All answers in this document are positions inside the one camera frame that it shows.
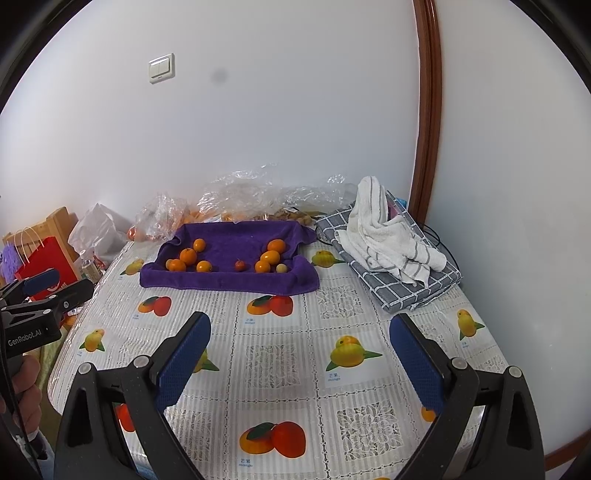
gray checkered cloth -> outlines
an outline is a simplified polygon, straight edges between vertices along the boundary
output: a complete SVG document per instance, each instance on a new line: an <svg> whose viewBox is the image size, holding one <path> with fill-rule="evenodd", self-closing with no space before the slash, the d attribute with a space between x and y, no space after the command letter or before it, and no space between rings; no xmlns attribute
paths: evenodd
<svg viewBox="0 0 591 480"><path fill-rule="evenodd" d="M389 192L387 193L388 206L397 210L397 213L403 215L411 228L423 239L423 241L433 248L436 248L429 241L417 223L409 215L402 204L396 200ZM351 208L337 210L327 216L317 220L316 225L324 233L330 243L339 251L340 256L357 273L361 281L369 288L369 291L376 297L382 308L388 313L396 313L403 309L414 310L417 307L426 305L436 299L439 295L445 293L452 285L460 283L462 274L455 265L447 262L447 265L441 272L431 270L429 275L430 285L424 287L422 283L416 286L403 283L388 272L370 272L364 269L357 260L349 255L340 243L335 239L335 230L345 230L349 220Z"/></svg>

purple plush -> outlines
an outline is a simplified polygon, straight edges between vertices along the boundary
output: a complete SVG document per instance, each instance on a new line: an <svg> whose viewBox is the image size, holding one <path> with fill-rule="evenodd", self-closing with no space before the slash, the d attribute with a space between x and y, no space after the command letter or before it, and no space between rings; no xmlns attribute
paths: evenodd
<svg viewBox="0 0 591 480"><path fill-rule="evenodd" d="M166 261L178 258L184 248L203 238L205 251L197 254L198 260L208 260L213 271L198 273L195 266L186 272L169 272ZM281 238L287 250L281 254L281 262L288 273L255 273L254 264L267 250L267 243ZM310 244L316 234L298 222L215 222L190 223L179 228L172 240L160 247L155 262L145 264L139 272L142 287L171 287L182 290L230 290L267 293L272 295L298 295L317 290L320 285L316 269L302 255L296 255L301 244ZM237 260L246 262L247 269L236 272Z"/></svg>
<svg viewBox="0 0 591 480"><path fill-rule="evenodd" d="M12 282L15 279L14 274L22 266L21 257L18 256L17 248L14 244L8 244L2 250L2 263L0 270L2 276L7 282Z"/></svg>

human hand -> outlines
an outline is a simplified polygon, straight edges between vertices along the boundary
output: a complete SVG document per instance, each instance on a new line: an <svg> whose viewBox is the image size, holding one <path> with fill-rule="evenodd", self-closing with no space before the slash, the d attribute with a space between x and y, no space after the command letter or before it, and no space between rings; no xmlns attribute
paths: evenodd
<svg viewBox="0 0 591 480"><path fill-rule="evenodd" d="M32 433L39 428L41 421L41 390L35 385L37 375L41 369L39 362L32 355L23 355L21 369L12 377L15 395L23 392L18 409L21 411L25 432ZM6 404L0 398L0 413L6 411ZM16 412L12 415L14 423L18 425Z"/></svg>

white light switch plate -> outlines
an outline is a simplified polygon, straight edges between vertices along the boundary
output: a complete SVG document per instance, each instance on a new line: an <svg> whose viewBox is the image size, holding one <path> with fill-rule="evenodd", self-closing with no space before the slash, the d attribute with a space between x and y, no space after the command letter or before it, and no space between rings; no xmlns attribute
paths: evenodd
<svg viewBox="0 0 591 480"><path fill-rule="evenodd" d="M158 83L174 77L174 53L150 60L148 78L150 83Z"/></svg>

blue gripper pad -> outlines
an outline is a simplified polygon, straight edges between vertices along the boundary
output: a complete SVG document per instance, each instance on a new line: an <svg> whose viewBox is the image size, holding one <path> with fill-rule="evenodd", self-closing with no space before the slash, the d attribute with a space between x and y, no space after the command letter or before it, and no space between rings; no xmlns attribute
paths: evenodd
<svg viewBox="0 0 591 480"><path fill-rule="evenodd" d="M60 281L60 272L55 268L49 268L39 275L26 279L22 283L22 293L27 297L39 293L40 291L47 290L53 285L57 285Z"/></svg>
<svg viewBox="0 0 591 480"><path fill-rule="evenodd" d="M390 321L390 343L423 406L440 415L445 405L443 378L399 315Z"/></svg>
<svg viewBox="0 0 591 480"><path fill-rule="evenodd" d="M156 410L160 413L163 413L166 407L178 402L195 365L209 343L212 333L209 317L203 312L194 312L189 320L194 318L196 318L195 324L171 355L158 377L158 395L154 402Z"/></svg>

